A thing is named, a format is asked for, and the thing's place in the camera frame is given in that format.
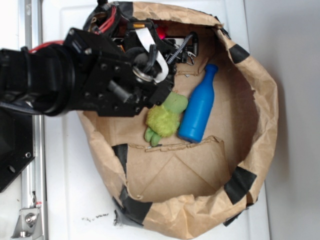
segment blue plastic bottle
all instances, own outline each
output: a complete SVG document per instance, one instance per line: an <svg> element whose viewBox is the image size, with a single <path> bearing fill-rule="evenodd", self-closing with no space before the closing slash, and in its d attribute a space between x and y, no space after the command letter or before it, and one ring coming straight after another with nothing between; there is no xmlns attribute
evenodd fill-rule
<svg viewBox="0 0 320 240"><path fill-rule="evenodd" d="M207 64L205 71L204 79L191 94L178 131L179 138L195 144L202 141L215 99L213 80L218 67Z"/></svg>

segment green stuffed animal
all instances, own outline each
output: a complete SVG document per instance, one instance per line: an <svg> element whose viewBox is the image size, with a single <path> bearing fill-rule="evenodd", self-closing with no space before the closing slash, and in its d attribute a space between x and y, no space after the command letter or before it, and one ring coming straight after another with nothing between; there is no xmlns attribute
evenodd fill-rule
<svg viewBox="0 0 320 240"><path fill-rule="evenodd" d="M180 114L186 110L188 99L175 92L171 92L160 106L151 108L146 117L148 128L144 139L156 147L161 138L170 137L177 132L180 125Z"/></svg>

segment wire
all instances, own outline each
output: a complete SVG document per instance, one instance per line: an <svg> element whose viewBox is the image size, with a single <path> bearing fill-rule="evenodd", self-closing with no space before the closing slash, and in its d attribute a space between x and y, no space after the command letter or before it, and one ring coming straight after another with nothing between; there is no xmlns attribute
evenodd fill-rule
<svg viewBox="0 0 320 240"><path fill-rule="evenodd" d="M102 33L105 33L114 24L116 19L117 7L112 6L110 17L99 27Z"/></svg>
<svg viewBox="0 0 320 240"><path fill-rule="evenodd" d="M51 44L64 44L64 41L63 40L56 40L56 41L48 41L48 42L42 43L39 46L36 46L35 48L29 50L29 53L33 54L36 51L39 51L40 49L48 47Z"/></svg>
<svg viewBox="0 0 320 240"><path fill-rule="evenodd" d="M172 62L176 59L176 57L181 53L181 51L185 48L189 40L194 36L194 33L189 34L188 36L185 37L183 43L181 46L174 52L174 54L166 61L167 64L172 64Z"/></svg>
<svg viewBox="0 0 320 240"><path fill-rule="evenodd" d="M29 115L41 115L42 113L36 110L33 110L31 107L24 107L24 106L20 106L20 105L16 105L16 104L12 104L12 103L6 103L6 102L2 102L0 101L0 107L4 108L4 109L9 109L9 110L13 110L22 114L29 114Z"/></svg>

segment toy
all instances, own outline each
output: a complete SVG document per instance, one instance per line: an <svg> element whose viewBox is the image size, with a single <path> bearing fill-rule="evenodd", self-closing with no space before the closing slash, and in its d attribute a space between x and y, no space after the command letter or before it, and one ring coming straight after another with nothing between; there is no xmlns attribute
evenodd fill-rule
<svg viewBox="0 0 320 240"><path fill-rule="evenodd" d="M175 92L171 92L160 106L154 106L147 114L144 139L152 147L158 145L161 138L170 137L180 126L180 114L187 108L188 99Z"/></svg>
<svg viewBox="0 0 320 240"><path fill-rule="evenodd" d="M186 141L200 143L214 104L215 92L213 79L218 67L207 64L202 82L194 89L181 123L178 136Z"/></svg>

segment paper bag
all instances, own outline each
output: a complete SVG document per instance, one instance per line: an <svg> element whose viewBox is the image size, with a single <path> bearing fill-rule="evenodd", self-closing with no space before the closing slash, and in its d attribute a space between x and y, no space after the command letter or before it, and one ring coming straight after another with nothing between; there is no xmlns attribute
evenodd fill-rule
<svg viewBox="0 0 320 240"><path fill-rule="evenodd" d="M79 113L95 165L124 215L146 229L192 239L257 201L275 152L277 86L213 16L159 3L118 4L128 19L157 20L169 36L197 32L199 55L194 66L178 64L177 93L190 97L207 63L219 68L199 144L173 135L150 148L148 109L135 117Z"/></svg>

